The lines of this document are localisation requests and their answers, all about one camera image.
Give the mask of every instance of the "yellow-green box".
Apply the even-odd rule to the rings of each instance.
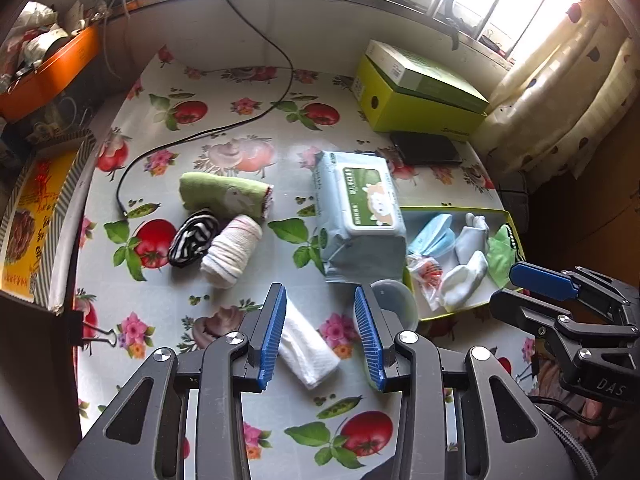
[[[362,56],[351,90],[375,132],[440,134],[465,142],[486,117],[437,101],[394,91],[367,56]]]

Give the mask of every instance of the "rolled green towel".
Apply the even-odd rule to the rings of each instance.
[[[273,186],[238,178],[191,171],[180,177],[180,196],[184,207],[197,211],[208,207],[217,218],[245,214],[260,222],[267,217]]]
[[[487,240],[489,249],[486,252],[486,260],[489,264],[489,275],[500,288],[509,283],[509,271],[516,262],[515,244],[511,227],[507,224],[503,224],[495,236]]]

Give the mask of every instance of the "green label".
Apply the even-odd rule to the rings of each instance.
[[[382,226],[392,224],[394,208],[376,170],[344,168],[344,181],[351,210],[351,221],[356,226]]]

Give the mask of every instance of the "white sock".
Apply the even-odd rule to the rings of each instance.
[[[486,241],[489,235],[489,226],[484,216],[475,216],[467,213],[466,226],[458,238],[456,238],[456,256],[460,265],[466,265],[476,251],[486,251]]]
[[[465,215],[465,221],[466,225],[468,225],[469,227],[475,227],[478,229],[483,229],[484,231],[487,231],[487,233],[489,232],[489,226],[486,223],[486,219],[482,215],[476,216],[473,213],[467,213]]]
[[[234,286],[262,238],[261,227],[249,216],[235,217],[213,239],[200,270],[216,288]]]
[[[291,300],[287,300],[278,353],[308,390],[318,386],[340,364],[340,358]]]
[[[469,263],[451,269],[442,279],[438,300],[447,312],[453,312],[466,303],[484,278],[487,262],[481,251],[476,251]]]

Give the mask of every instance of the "black wire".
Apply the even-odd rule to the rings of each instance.
[[[620,416],[618,418],[587,418],[586,416],[581,415],[575,410],[572,410],[564,402],[554,399],[553,397],[540,397],[536,395],[530,395],[529,400],[534,404],[548,404],[550,406],[555,406],[559,410],[565,412],[571,418],[574,418],[575,420],[583,424],[587,424],[588,426],[611,426],[612,424],[615,424],[627,418],[626,416]]]
[[[265,36],[263,33],[261,33],[261,31],[258,30],[258,28],[255,27],[255,25],[253,23],[251,23],[248,19],[246,19],[242,15],[242,13],[238,10],[238,8],[231,2],[231,0],[225,0],[225,1],[229,5],[229,7],[231,7],[233,12],[235,12],[243,22],[245,22],[249,27],[251,27],[255,31],[256,34],[260,35],[260,37],[262,37],[264,39],[264,41],[269,43],[273,48],[275,48],[279,53],[281,53],[284,56],[284,58],[287,60],[287,63],[289,64],[289,70],[291,72],[291,74],[289,75],[289,83],[287,84],[287,88],[282,93],[280,98],[277,99],[276,101],[274,101],[274,104],[271,105],[271,107],[267,108],[265,111],[261,112],[260,114],[256,115],[255,117],[251,117],[249,119],[238,121],[237,123],[227,124],[226,126],[218,126],[216,128],[210,128],[209,130],[203,130],[201,132],[198,132],[197,134],[193,134],[193,135],[184,137],[183,139],[174,140],[174,142],[168,142],[166,144],[162,144],[161,146],[156,146],[153,149],[146,151],[142,155],[137,156],[125,168],[124,173],[122,174],[122,176],[120,177],[120,180],[118,182],[118,187],[116,188],[116,201],[118,202],[118,207],[120,208],[120,211],[122,212],[122,215],[125,218],[127,217],[127,210],[125,209],[124,205],[122,204],[122,200],[120,200],[120,188],[122,187],[122,183],[124,182],[124,178],[127,176],[127,173],[129,173],[129,170],[133,167],[133,165],[135,165],[137,162],[142,160],[142,158],[145,158],[147,155],[150,155],[153,152],[157,152],[158,150],[165,150],[167,148],[171,148],[172,146],[177,146],[178,144],[182,144],[184,142],[188,142],[189,140],[197,139],[198,137],[201,137],[201,136],[204,136],[204,135],[207,135],[207,134],[211,134],[211,133],[215,133],[215,132],[226,132],[227,130],[231,130],[233,128],[237,128],[238,126],[242,126],[244,124],[253,123],[254,121],[257,121],[258,119],[263,118],[266,114],[271,112],[278,105],[278,103],[280,101],[282,101],[287,96],[287,94],[289,93],[289,90],[291,90],[291,85],[293,83],[293,63],[291,62],[289,56],[287,56],[287,54],[286,54],[286,52],[284,52],[284,50],[282,50],[279,46],[277,46],[275,43],[273,43],[273,41],[271,41],[269,38],[267,38],[267,36]]]

